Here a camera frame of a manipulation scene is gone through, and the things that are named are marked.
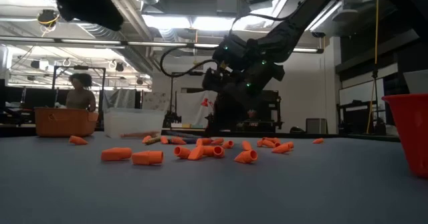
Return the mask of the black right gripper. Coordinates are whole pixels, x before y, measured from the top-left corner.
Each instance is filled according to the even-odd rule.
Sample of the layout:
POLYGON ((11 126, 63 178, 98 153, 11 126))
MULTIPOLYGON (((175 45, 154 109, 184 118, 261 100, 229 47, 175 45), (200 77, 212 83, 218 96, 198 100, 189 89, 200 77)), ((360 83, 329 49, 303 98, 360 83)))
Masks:
POLYGON ((213 113, 208 117, 205 129, 207 136, 213 136, 221 130, 233 130, 244 120, 254 117, 254 109, 246 109, 234 97, 252 98, 260 95, 271 79, 282 81, 284 67, 267 60, 255 60, 243 70, 233 70, 223 62, 215 70, 205 72, 202 87, 218 94, 213 113))

